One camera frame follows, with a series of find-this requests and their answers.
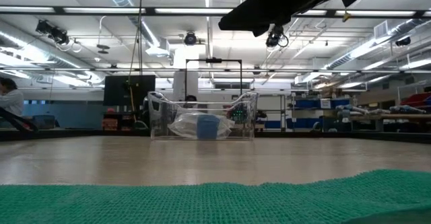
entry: cable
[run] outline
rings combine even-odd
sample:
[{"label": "cable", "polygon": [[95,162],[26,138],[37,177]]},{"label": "cable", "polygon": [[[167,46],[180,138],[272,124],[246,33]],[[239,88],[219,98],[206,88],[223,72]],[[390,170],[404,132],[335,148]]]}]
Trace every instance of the cable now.
[{"label": "cable", "polygon": [[128,86],[129,86],[129,90],[130,90],[130,99],[131,99],[131,105],[132,105],[132,112],[133,112],[133,118],[135,120],[135,122],[137,122],[136,119],[136,114],[135,114],[135,102],[133,100],[133,90],[131,87],[131,74],[132,74],[132,69],[133,69],[133,59],[135,58],[135,51],[136,51],[136,44],[138,44],[139,48],[138,48],[138,63],[139,63],[139,74],[142,75],[142,33],[141,33],[141,29],[142,29],[142,0],[139,0],[139,16],[138,16],[138,20],[139,20],[139,25],[136,28],[136,35],[135,35],[135,43],[133,45],[133,51],[132,51],[132,59],[131,59],[131,63],[130,63],[130,70],[129,70],[129,80],[128,80]]},{"label": "cable", "polygon": [[100,18],[99,21],[99,37],[98,37],[98,41],[97,44],[100,44],[100,34],[102,33],[102,20],[106,17],[106,15],[102,16],[102,18]]},{"label": "cable", "polygon": [[322,24],[325,21],[325,18],[323,18],[317,25],[315,25],[314,27],[318,30],[323,30],[327,27],[327,24],[325,23],[325,26],[320,28],[319,25]]},{"label": "cable", "polygon": [[[282,40],[282,38],[286,39],[286,44],[285,45],[280,45],[280,41]],[[285,47],[289,46],[289,38],[284,33],[281,35],[281,38],[278,41],[278,46],[280,46],[282,48],[285,48]]]}]

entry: clear acrylic box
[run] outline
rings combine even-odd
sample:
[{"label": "clear acrylic box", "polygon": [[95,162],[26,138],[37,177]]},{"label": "clear acrylic box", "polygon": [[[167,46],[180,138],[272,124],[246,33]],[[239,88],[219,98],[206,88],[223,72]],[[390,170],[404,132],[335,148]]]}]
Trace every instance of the clear acrylic box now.
[{"label": "clear acrylic box", "polygon": [[[151,138],[152,140],[253,140],[258,96],[258,93],[247,92],[233,102],[171,102],[162,93],[151,91],[147,97],[150,109]],[[215,139],[202,138],[202,136],[206,136],[202,131],[209,132],[209,135],[215,134],[214,131],[211,133],[213,128],[205,125],[208,123],[205,119],[208,118],[220,120],[218,128],[215,130],[217,132]],[[181,121],[183,119],[191,119],[191,121]],[[183,127],[182,129],[188,134],[177,134],[177,128],[173,128],[173,126]],[[226,128],[228,130],[220,134],[220,131]]]}]

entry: black screen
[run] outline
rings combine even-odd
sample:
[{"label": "black screen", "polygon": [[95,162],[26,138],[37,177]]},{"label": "black screen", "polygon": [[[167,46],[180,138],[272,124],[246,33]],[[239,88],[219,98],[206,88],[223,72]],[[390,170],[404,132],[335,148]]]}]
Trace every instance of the black screen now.
[{"label": "black screen", "polygon": [[133,92],[133,103],[137,108],[143,104],[149,91],[156,90],[156,76],[131,76],[130,82],[129,76],[106,76],[103,105],[131,106],[129,85]]}]

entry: arena floor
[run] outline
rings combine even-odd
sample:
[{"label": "arena floor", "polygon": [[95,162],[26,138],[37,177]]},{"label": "arena floor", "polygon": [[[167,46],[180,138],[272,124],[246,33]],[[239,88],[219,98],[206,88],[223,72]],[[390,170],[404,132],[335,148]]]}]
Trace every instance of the arena floor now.
[{"label": "arena floor", "polygon": [[78,137],[0,144],[0,184],[305,183],[375,169],[431,172],[431,145],[361,139],[156,141]]}]

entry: green netting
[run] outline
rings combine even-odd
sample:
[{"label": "green netting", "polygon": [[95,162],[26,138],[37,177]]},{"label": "green netting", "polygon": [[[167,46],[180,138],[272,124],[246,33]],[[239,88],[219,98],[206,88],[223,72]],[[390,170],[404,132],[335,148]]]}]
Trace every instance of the green netting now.
[{"label": "green netting", "polygon": [[431,223],[431,174],[376,170],[297,185],[0,186],[0,199],[0,223]]}]

